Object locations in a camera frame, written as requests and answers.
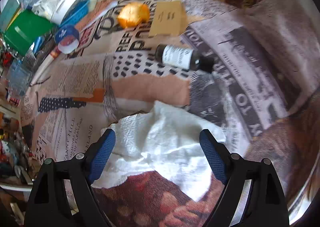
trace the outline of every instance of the brown cardboard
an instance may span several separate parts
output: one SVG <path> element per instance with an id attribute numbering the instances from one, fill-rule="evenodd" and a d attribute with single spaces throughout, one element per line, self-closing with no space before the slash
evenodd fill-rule
<path id="1" fill-rule="evenodd" d="M 187 15 L 181 1 L 158 2 L 149 36 L 178 36 L 187 27 Z"/>

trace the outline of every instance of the blue gripper pad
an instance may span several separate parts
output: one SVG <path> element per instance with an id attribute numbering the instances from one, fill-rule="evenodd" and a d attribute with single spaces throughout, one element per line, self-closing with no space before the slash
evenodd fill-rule
<path id="1" fill-rule="evenodd" d="M 110 129 L 110 133 L 106 136 L 102 146 L 97 151 L 94 159 L 90 164 L 90 174 L 87 178 L 88 182 L 92 184 L 95 180 L 99 179 L 102 171 L 109 159 L 109 156 L 116 143 L 116 134 Z"/>
<path id="2" fill-rule="evenodd" d="M 203 130 L 200 132 L 199 141 L 215 178 L 225 185 L 227 183 L 225 164 Z"/>

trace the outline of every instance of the tape roll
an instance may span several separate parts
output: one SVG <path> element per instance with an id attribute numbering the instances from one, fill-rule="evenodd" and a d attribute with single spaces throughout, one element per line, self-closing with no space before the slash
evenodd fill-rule
<path id="1" fill-rule="evenodd" d="M 79 45 L 79 31 L 73 25 L 62 26 L 54 36 L 59 51 L 64 54 L 73 52 Z"/>

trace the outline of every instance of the black and white dot pattern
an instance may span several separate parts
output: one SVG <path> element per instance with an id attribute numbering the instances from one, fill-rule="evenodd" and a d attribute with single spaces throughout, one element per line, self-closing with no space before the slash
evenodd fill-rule
<path id="1" fill-rule="evenodd" d="M 194 71 L 158 63 L 154 55 L 148 51 L 120 52 L 113 58 L 113 79 L 127 78 L 137 74 L 151 74 L 158 77 L 172 74 L 187 80 L 194 73 Z"/>
<path id="2" fill-rule="evenodd" d="M 86 106 L 84 101 L 74 101 L 72 98 L 42 98 L 39 112 L 49 112 L 60 108 L 80 108 Z"/>

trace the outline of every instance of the crossword puzzle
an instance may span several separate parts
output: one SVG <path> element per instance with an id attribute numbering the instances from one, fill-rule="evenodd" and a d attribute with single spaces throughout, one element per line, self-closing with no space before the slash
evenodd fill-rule
<path id="1" fill-rule="evenodd" d="M 45 153 L 46 145 L 47 143 L 40 136 L 38 136 L 36 153 L 34 156 L 36 157 L 36 159 L 40 164 L 42 164 L 44 160 L 47 158 L 47 155 Z"/>

